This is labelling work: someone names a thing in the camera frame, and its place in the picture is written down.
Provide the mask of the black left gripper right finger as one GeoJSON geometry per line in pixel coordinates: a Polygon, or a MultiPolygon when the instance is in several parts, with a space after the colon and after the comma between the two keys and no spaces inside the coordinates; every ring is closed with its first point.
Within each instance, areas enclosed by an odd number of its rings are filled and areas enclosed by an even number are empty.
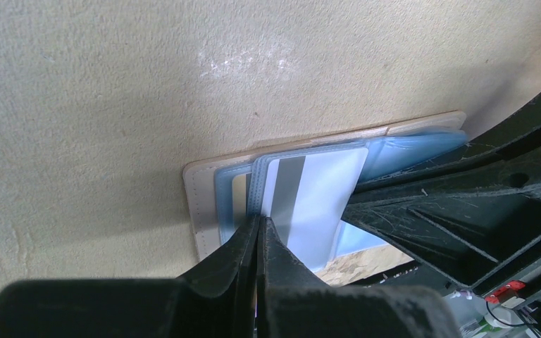
{"type": "Polygon", "coordinates": [[[460,337],[442,297],[422,286],[331,287],[257,218],[259,337],[460,337]]]}

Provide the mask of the white striped credit card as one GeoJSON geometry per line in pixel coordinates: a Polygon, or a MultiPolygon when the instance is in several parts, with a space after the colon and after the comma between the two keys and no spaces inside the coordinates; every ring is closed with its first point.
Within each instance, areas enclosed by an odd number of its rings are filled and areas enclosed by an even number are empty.
{"type": "Polygon", "coordinates": [[[341,144],[264,156],[253,180],[262,191],[253,211],[274,222],[280,241],[311,271],[335,255],[344,208],[368,149],[341,144]]]}

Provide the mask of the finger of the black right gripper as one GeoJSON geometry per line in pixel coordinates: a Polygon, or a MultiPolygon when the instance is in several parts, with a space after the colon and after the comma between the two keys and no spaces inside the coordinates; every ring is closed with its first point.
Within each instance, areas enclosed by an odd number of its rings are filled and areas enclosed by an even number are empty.
{"type": "Polygon", "coordinates": [[[541,242],[541,92],[446,154],[363,183],[344,221],[469,289],[541,242]]]}

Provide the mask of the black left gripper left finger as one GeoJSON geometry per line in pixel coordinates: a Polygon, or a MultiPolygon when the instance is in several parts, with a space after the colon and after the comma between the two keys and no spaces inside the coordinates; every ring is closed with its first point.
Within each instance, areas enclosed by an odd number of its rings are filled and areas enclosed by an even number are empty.
{"type": "Polygon", "coordinates": [[[0,337],[253,337],[259,217],[173,279],[21,280],[0,337]]]}

